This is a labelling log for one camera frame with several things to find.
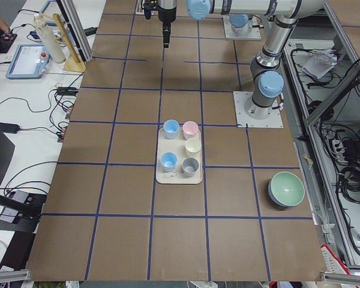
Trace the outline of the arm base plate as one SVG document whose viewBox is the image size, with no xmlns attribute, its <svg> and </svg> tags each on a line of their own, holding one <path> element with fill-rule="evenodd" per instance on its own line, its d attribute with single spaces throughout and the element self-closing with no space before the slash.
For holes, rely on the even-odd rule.
<svg viewBox="0 0 360 288">
<path fill-rule="evenodd" d="M 236 123 L 242 128 L 283 128 L 281 109 L 277 99 L 272 106 L 262 108 L 253 102 L 253 92 L 234 91 Z"/>
<path fill-rule="evenodd" d="M 229 40 L 249 40 L 249 41 L 260 41 L 260 25 L 257 22 L 257 19 L 253 15 L 248 15 L 250 21 L 248 23 L 247 28 L 240 32 L 235 33 L 231 29 L 231 24 L 229 22 L 229 15 L 223 17 L 224 24 L 224 34 L 225 38 Z"/>
</svg>

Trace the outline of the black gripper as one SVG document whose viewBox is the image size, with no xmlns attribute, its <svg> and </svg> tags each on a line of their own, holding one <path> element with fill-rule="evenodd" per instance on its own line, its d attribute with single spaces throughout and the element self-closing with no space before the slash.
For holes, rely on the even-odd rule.
<svg viewBox="0 0 360 288">
<path fill-rule="evenodd" d="M 170 44 L 171 24 L 176 19 L 176 0 L 158 0 L 158 17 L 163 22 L 163 47 Z"/>
</svg>

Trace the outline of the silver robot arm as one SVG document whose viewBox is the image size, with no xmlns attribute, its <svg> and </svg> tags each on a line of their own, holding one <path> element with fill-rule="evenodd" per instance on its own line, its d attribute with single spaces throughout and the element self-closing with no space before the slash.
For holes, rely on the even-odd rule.
<svg viewBox="0 0 360 288">
<path fill-rule="evenodd" d="M 194 20 L 202 20 L 210 14 L 262 14 L 273 16 L 274 21 L 262 50 L 253 58 L 251 73 L 254 93 L 250 101 L 255 107 L 272 106 L 283 90 L 281 83 L 275 95 L 266 95 L 268 88 L 260 88 L 260 78 L 268 71 L 276 71 L 281 53 L 299 19 L 312 15 L 324 6 L 324 1 L 187 1 L 188 15 Z"/>
<path fill-rule="evenodd" d="M 250 18 L 247 14 L 229 15 L 229 22 L 231 24 L 231 29 L 235 33 L 240 33 L 244 31 L 247 28 L 249 21 Z"/>
</svg>

